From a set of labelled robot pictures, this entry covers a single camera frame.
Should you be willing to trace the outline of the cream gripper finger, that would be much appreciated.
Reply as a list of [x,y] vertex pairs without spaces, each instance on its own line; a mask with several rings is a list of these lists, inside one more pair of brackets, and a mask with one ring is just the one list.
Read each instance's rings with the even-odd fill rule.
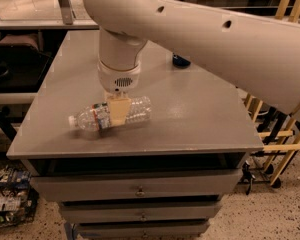
[[131,99],[127,94],[122,92],[119,94],[111,94],[106,92],[104,96],[109,107],[111,125],[124,125],[126,122],[126,117],[130,111]]

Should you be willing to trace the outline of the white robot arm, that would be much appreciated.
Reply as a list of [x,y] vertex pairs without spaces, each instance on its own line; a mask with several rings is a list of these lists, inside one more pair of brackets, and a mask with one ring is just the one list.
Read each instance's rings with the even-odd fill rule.
[[104,88],[152,41],[300,122],[300,24],[176,0],[83,0],[101,30]]

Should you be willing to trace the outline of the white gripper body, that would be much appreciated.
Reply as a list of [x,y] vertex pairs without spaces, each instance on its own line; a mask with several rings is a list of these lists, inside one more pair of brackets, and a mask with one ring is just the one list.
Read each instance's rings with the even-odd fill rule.
[[120,71],[106,66],[102,61],[98,61],[98,77],[99,81],[108,93],[127,93],[129,90],[138,85],[141,66]]

